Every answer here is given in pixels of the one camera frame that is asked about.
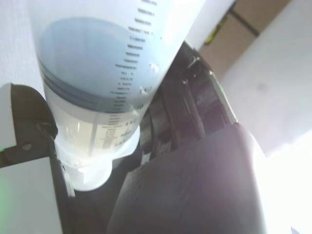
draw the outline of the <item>clear liquid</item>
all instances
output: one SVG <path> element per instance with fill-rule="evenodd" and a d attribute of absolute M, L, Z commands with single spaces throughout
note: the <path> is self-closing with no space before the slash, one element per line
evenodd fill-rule
<path fill-rule="evenodd" d="M 149 43 L 92 18 L 64 19 L 45 30 L 37 49 L 44 80 L 63 99 L 98 112 L 56 116 L 67 149 L 94 156 L 131 137 L 165 74 Z"/>

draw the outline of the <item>transparent plastic cylinder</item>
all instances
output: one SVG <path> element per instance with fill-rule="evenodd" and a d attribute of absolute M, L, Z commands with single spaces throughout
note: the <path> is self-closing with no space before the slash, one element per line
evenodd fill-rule
<path fill-rule="evenodd" d="M 61 161 L 131 154 L 139 124 L 204 0 L 29 0 Z"/>

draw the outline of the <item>brown tile floor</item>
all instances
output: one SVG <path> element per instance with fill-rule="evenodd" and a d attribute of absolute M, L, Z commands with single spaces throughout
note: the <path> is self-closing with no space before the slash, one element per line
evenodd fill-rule
<path fill-rule="evenodd" d="M 290 0 L 237 0 L 233 10 L 255 30 L 262 32 Z M 200 54 L 221 79 L 231 65 L 256 39 L 243 24 L 231 14 L 209 45 Z"/>

